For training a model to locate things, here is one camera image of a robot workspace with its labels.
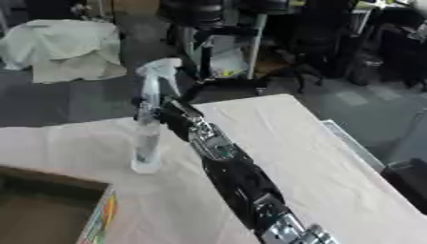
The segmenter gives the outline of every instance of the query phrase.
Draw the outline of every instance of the white cloth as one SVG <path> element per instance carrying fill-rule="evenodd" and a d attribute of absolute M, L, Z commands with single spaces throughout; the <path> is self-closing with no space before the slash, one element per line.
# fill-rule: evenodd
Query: white cloth
<path fill-rule="evenodd" d="M 201 105 L 277 184 L 301 221 L 342 244 L 426 244 L 427 218 L 289 95 Z M 163 167 L 131 170 L 130 118 L 0 130 L 3 164 L 113 183 L 118 212 L 106 244 L 255 244 L 203 173 L 191 147 L 164 128 Z"/>
<path fill-rule="evenodd" d="M 427 0 L 415 0 L 413 5 L 414 8 L 424 16 L 424 18 L 427 18 Z"/>
<path fill-rule="evenodd" d="M 6 69 L 32 66 L 35 83 L 125 75 L 119 53 L 118 30 L 111 23 L 34 20 L 11 29 L 0 40 Z"/>

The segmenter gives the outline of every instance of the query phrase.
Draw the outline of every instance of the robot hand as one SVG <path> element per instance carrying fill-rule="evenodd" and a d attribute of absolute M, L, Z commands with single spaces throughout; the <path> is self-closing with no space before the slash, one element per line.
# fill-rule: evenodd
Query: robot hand
<path fill-rule="evenodd" d="M 336 244 L 319 226 L 304 228 L 273 181 L 203 113 L 163 97 L 155 117 L 189 142 L 234 214 L 265 244 Z"/>

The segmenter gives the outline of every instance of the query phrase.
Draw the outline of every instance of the black equipment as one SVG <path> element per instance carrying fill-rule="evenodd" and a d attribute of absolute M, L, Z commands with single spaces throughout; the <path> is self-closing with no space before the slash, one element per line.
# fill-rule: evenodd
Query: black equipment
<path fill-rule="evenodd" d="M 350 34 L 352 12 L 357 3 L 358 0 L 307 0 L 293 30 L 283 30 L 280 25 L 274 30 L 279 47 L 295 55 L 294 63 L 289 68 L 272 71 L 263 79 L 270 80 L 272 76 L 291 71 L 297 78 L 300 93 L 305 88 L 304 73 L 316 77 L 317 85 L 321 85 L 321 72 L 302 67 L 305 64 L 319 67 L 331 62 L 339 51 L 341 38 Z"/>
<path fill-rule="evenodd" d="M 86 0 L 25 0 L 30 20 L 77 19 L 71 12 L 76 4 L 86 5 Z"/>
<path fill-rule="evenodd" d="M 157 14 L 177 26 L 205 27 L 223 20 L 223 0 L 161 0 Z"/>
<path fill-rule="evenodd" d="M 269 15 L 282 14 L 289 8 L 288 0 L 241 0 L 239 7 L 253 13 L 265 13 Z"/>

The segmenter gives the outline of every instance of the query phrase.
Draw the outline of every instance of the clear plastic bottle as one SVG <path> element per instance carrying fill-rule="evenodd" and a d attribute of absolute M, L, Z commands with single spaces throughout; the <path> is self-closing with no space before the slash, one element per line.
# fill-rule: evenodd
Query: clear plastic bottle
<path fill-rule="evenodd" d="M 158 143 L 160 140 L 160 122 L 153 117 L 153 109 L 160 106 L 160 77 L 165 78 L 179 95 L 175 82 L 176 67 L 181 60 L 166 58 L 153 61 L 136 70 L 144 77 L 141 90 L 143 102 L 138 110 L 135 128 L 135 148 L 132 153 L 132 169 L 137 173 L 156 173 L 162 165 Z"/>
<path fill-rule="evenodd" d="M 156 173 L 161 168 L 158 142 L 160 123 L 150 113 L 150 104 L 143 103 L 138 115 L 132 169 L 137 173 Z"/>

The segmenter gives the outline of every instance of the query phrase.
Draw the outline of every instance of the desk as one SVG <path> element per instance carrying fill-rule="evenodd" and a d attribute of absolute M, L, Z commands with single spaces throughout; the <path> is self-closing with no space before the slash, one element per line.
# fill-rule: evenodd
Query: desk
<path fill-rule="evenodd" d="M 427 244 L 427 218 L 290 95 L 198 107 L 260 165 L 301 221 L 342 244 Z M 2 164 L 111 182 L 106 244 L 258 244 L 189 145 L 164 129 L 163 168 L 131 170 L 130 118 L 0 130 Z"/>

